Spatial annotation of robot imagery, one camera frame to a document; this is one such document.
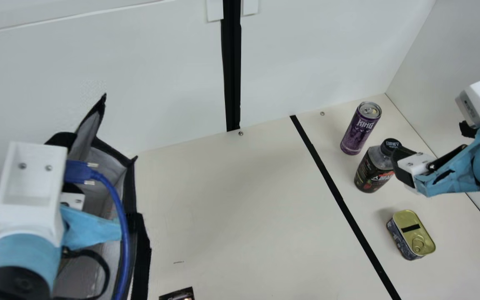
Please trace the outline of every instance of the white table panel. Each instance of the white table panel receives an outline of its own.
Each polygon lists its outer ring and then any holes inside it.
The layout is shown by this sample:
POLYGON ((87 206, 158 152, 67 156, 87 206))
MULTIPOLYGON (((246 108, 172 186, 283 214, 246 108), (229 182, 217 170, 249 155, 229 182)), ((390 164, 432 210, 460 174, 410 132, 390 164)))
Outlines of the white table panel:
POLYGON ((289 118, 140 154, 149 299, 389 299, 289 118))
POLYGON ((356 168, 367 148, 385 138, 396 138, 407 148, 431 154, 385 95, 297 117, 402 299, 480 299, 480 212, 467 195, 443 194, 427 199, 408 191, 395 177, 373 194, 363 193, 354 185, 356 168), (383 113, 362 152, 350 156, 339 145, 361 101, 379 104, 383 113), (436 251, 421 260, 405 260, 385 227, 392 214, 403 209, 417 213, 436 243, 436 251))

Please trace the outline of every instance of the gray bag lining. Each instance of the gray bag lining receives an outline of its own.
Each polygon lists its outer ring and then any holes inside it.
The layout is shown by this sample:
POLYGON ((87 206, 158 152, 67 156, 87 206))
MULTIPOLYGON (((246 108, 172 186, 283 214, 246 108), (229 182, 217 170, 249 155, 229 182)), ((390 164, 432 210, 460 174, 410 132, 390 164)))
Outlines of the gray bag lining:
MULTIPOLYGON (((68 159, 82 160, 99 164, 96 171, 102 173, 114 185, 120 198, 123 197, 123 186, 126 175, 124 167, 117 159, 91 146, 100 125, 99 113, 90 116, 77 131, 77 138, 68 154, 68 159)), ((83 211, 102 218, 117 218, 116 208, 109 192, 103 184, 78 185, 85 194, 83 211)), ((118 263, 120 260, 120 242, 108 242, 89 247, 99 253, 110 268, 110 282, 100 300, 112 298, 118 263)), ((61 264, 61 270, 55 282, 54 294, 73 298, 84 298, 99 294, 103 287, 105 275, 99 265, 88 258, 67 260, 61 264)))

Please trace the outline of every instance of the black bag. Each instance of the black bag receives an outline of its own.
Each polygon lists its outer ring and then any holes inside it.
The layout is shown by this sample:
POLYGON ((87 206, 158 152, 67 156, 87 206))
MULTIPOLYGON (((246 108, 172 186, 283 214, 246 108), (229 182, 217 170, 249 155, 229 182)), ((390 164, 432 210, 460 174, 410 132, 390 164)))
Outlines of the black bag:
MULTIPOLYGON (((120 152, 97 138, 96 134, 105 113, 107 95, 88 112, 79 127, 72 132, 60 132, 46 142, 47 145, 65 146, 68 148, 68 159, 98 163, 97 171, 105 175, 115 186, 127 216, 132 274, 131 300, 147 299, 151 248, 145 231, 142 215, 137 212, 135 192, 135 161, 137 157, 128 159, 120 152)), ((71 185, 65 184, 64 192, 85 194, 83 211, 102 218, 116 218, 116 208, 107 189, 101 184, 71 185)), ((105 281, 105 272, 100 264, 85 257, 63 259, 55 281, 53 294, 55 298, 92 298, 102 292, 103 284, 108 284, 104 294, 99 298, 109 300, 118 281, 118 264, 120 261, 120 242, 108 242, 94 245, 88 249, 95 251, 107 262, 110 269, 109 282, 105 281)), ((128 296, 129 279, 124 299, 128 296)))

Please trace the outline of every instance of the white wall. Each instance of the white wall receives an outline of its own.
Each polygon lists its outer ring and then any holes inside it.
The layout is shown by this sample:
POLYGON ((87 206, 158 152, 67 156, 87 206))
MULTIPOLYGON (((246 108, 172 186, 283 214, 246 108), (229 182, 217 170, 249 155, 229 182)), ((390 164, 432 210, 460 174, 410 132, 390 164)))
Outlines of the white wall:
POLYGON ((384 93, 435 0, 261 0, 242 17, 242 126, 384 93))
POLYGON ((10 140, 74 131, 105 92, 99 137, 127 155, 225 131, 220 24, 205 0, 0 30, 0 171, 10 140))
MULTIPOLYGON (((438 0, 387 95, 442 156, 472 142, 460 135, 455 97, 479 80, 480 0, 438 0)), ((469 196, 480 209, 480 192, 469 196)))
POLYGON ((165 0, 0 0, 0 28, 165 0))

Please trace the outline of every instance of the gold tin lid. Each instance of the gold tin lid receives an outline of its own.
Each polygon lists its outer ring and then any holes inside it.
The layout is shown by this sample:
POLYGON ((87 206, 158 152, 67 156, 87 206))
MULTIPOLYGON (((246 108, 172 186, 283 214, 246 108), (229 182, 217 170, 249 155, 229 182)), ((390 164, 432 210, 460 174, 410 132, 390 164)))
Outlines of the gold tin lid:
POLYGON ((394 223, 400 230, 408 247, 416 255, 427 255, 435 251, 436 246, 429 233, 421 224, 418 215, 411 210, 402 210, 394 213, 394 223))

